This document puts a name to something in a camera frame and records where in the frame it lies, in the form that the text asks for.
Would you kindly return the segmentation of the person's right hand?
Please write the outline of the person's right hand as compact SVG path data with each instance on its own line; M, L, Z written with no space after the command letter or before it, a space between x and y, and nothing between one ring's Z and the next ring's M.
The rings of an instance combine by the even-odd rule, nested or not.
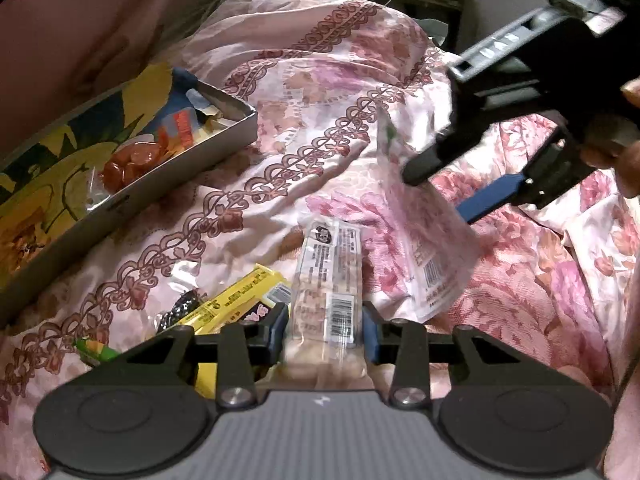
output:
M627 198L639 196L639 127L611 117L597 122L580 144L580 158L596 169L613 169L618 190Z

